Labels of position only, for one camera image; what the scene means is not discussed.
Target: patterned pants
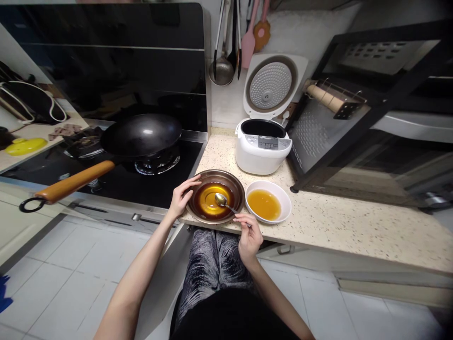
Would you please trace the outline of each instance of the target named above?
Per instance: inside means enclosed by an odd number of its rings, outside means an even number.
[[[206,229],[194,232],[176,327],[190,309],[220,289],[242,288],[256,294],[237,246],[237,235]]]

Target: amber liquid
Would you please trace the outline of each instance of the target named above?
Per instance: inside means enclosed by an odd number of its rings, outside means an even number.
[[[216,203],[216,193],[224,195],[229,206],[233,207],[235,204],[233,192],[226,185],[222,183],[203,185],[195,195],[195,202],[199,214],[209,220],[220,220],[231,213],[227,207],[221,207]]]
[[[268,221],[275,221],[282,212],[280,202],[267,190],[253,190],[247,196],[247,202],[255,214]]]

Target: black glass stovetop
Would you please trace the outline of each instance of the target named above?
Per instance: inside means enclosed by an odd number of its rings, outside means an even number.
[[[199,142],[180,140],[178,146],[181,158],[178,164],[159,175],[139,174],[133,162],[124,162],[99,177],[100,190],[92,191],[89,186],[84,186],[78,192],[169,208],[173,189],[189,178],[202,145]],[[63,153],[65,148],[64,143],[56,145],[0,176],[49,186],[57,183],[62,175],[74,175],[113,157],[102,153],[90,160],[75,160]]]

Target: yellow lid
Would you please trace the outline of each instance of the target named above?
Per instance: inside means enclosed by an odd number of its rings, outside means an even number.
[[[13,144],[8,146],[5,151],[12,156],[22,156],[27,153],[39,150],[47,144],[44,138],[17,138],[13,140]]]

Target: white rice cooker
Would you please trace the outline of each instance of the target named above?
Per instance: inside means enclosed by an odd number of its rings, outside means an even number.
[[[269,175],[283,163],[293,145],[273,117],[283,113],[299,87],[308,60],[282,54],[254,54],[244,89],[250,118],[236,127],[236,162],[245,172]]]

